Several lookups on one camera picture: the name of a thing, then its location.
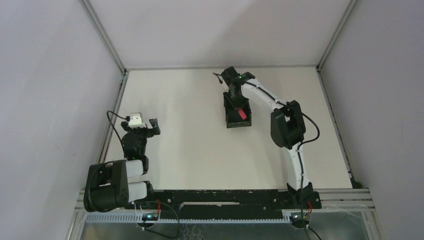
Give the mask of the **red handled screwdriver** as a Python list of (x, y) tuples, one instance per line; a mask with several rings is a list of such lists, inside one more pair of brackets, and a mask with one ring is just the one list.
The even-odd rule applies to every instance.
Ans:
[(244, 112), (244, 110), (242, 108), (238, 108), (237, 109), (237, 113), (239, 114), (240, 118), (244, 121), (247, 119), (247, 115)]

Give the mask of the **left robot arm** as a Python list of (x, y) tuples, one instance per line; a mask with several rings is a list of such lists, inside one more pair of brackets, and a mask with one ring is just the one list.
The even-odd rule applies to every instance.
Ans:
[(83, 196), (83, 206), (87, 212), (106, 213), (130, 204), (140, 204), (145, 209), (155, 205), (157, 196), (150, 181), (129, 182), (130, 178), (148, 172), (147, 139), (161, 133), (156, 118), (149, 122), (151, 128), (132, 127), (126, 121), (121, 122), (126, 131), (121, 138), (124, 159), (89, 167)]

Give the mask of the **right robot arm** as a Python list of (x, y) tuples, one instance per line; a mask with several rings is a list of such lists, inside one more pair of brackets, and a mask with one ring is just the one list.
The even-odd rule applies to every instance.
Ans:
[(154, 90), (161, 133), (150, 163), (162, 190), (285, 188), (302, 208), (313, 192), (303, 160), (305, 116), (257, 76), (170, 71)]

